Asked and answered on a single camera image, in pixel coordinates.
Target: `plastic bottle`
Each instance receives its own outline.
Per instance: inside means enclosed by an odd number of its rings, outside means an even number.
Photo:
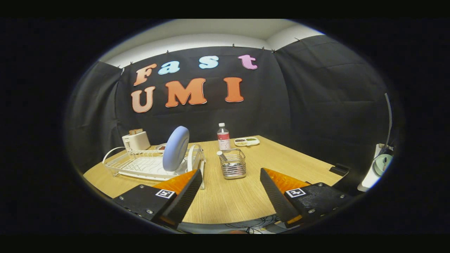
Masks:
[[[225,129],[225,123],[219,123],[217,131],[217,140],[219,141],[219,149],[230,149],[230,133]]]

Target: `black fabric backdrop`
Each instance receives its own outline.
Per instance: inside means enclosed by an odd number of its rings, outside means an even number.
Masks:
[[[238,56],[245,54],[256,59],[258,69],[242,66]],[[219,65],[199,68],[199,58],[207,55],[218,56]],[[179,71],[158,74],[161,65],[175,60]],[[153,63],[157,67],[147,81],[133,86],[136,71]],[[305,38],[275,53],[240,47],[181,50],[132,63],[122,75],[121,71],[97,63],[74,92],[69,153],[83,165],[78,167],[82,171],[122,146],[121,136],[130,129],[143,128],[150,143],[157,145],[167,142],[180,125],[189,129],[192,142],[215,140],[217,124],[224,122],[231,138],[262,135],[325,162],[350,166],[347,180],[354,188],[371,164],[375,145],[387,138],[383,79],[362,57],[326,35]],[[225,101],[226,77],[242,78],[243,102]],[[165,84],[179,81],[186,87],[194,78],[206,79],[207,103],[167,108]],[[131,93],[150,86],[155,86],[152,108],[136,113]],[[140,99],[144,105],[145,92]]]
[[[241,55],[250,55],[258,68],[243,67]],[[199,68],[198,61],[203,56],[216,55],[219,65],[211,69]],[[158,70],[166,62],[179,61],[180,70],[159,75]],[[153,63],[157,67],[147,77],[147,81],[133,86],[136,71]],[[225,101],[226,77],[239,77],[241,96],[244,101]],[[168,108],[168,88],[165,84],[179,81],[184,88],[194,78],[206,79],[203,84],[205,104],[191,105],[188,102]],[[131,93],[154,86],[153,106],[144,113],[136,113],[132,108]],[[225,123],[230,137],[263,135],[271,140],[286,143],[290,128],[289,104],[286,85],[275,57],[270,51],[254,48],[207,47],[181,50],[145,59],[125,70],[119,80],[116,94],[116,112],[119,131],[126,135],[130,129],[143,128],[153,145],[167,142],[170,134],[178,126],[189,129],[189,141],[216,140],[218,124]],[[146,93],[140,94],[140,103],[146,102]]]
[[[351,167],[342,190],[357,194],[375,145],[387,139],[383,79],[358,54],[325,35],[294,42],[274,55],[289,94],[292,147]]]
[[[122,70],[97,62],[81,78],[67,104],[66,146],[76,169],[88,171],[112,149],[123,145],[114,113]]]

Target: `white toaster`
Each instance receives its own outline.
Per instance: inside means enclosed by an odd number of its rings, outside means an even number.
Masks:
[[[147,150],[150,147],[147,132],[143,131],[135,135],[122,136],[123,144],[132,150]]]

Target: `dish rack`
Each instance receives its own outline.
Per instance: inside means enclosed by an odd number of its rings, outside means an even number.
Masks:
[[[124,148],[127,152],[112,161],[105,162],[108,155],[116,150]],[[178,175],[197,169],[203,176],[206,158],[203,149],[199,144],[194,144],[186,151],[185,158],[174,172],[165,171],[162,166],[162,156],[164,150],[133,150],[128,147],[117,147],[110,150],[103,158],[103,165],[109,169],[113,176],[119,174],[125,176],[138,177],[142,179],[166,181]]]

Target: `metal utensil holder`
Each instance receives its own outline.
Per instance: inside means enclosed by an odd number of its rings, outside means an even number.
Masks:
[[[247,170],[245,168],[245,155],[240,149],[224,149],[222,150],[225,161],[219,157],[222,166],[222,173],[225,179],[235,179],[245,177]]]

